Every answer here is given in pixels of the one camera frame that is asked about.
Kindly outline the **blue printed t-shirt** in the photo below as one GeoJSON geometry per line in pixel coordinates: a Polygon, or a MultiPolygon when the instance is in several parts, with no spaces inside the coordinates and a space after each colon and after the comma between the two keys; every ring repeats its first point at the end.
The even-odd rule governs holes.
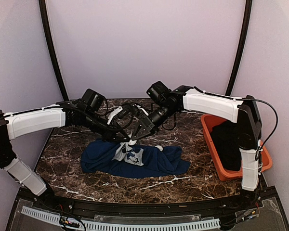
{"type": "Polygon", "coordinates": [[[101,171],[113,176],[131,179],[181,175],[188,171],[190,162],[181,159],[182,149],[114,143],[97,139],[91,142],[80,158],[84,173],[101,171]]]}

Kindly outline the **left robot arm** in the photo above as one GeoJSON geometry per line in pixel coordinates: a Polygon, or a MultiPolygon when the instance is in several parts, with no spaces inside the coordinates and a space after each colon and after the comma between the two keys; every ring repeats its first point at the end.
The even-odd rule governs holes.
{"type": "Polygon", "coordinates": [[[54,210],[58,198],[52,195],[51,187],[13,151],[11,141],[45,129],[83,126],[100,134],[104,141],[129,142],[130,137],[124,128],[114,121],[114,113],[106,113],[108,119],[97,113],[105,101],[103,95],[87,89],[77,100],[16,113],[0,110],[0,168],[38,196],[48,210],[54,210]]]}

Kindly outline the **round gold white brooch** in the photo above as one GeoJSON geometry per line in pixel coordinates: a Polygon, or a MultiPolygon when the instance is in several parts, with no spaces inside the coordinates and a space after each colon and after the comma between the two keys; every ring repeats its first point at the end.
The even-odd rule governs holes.
{"type": "Polygon", "coordinates": [[[163,147],[160,145],[156,145],[156,148],[158,148],[161,152],[163,151],[163,147]]]}

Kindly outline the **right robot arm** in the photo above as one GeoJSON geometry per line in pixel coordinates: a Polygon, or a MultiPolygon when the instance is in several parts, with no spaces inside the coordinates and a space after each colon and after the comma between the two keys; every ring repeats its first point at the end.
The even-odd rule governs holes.
{"type": "Polygon", "coordinates": [[[263,168],[261,155],[267,143],[262,140],[262,120],[257,103],[268,103],[250,95],[231,97],[185,85],[171,90],[160,81],[152,84],[146,93],[158,107],[151,113],[141,110],[131,135],[133,141],[155,134],[168,118],[181,111],[201,112],[235,127],[235,139],[230,146],[240,152],[241,188],[245,190],[237,197],[236,205],[241,209],[248,208],[255,200],[252,191],[259,184],[263,168]]]}

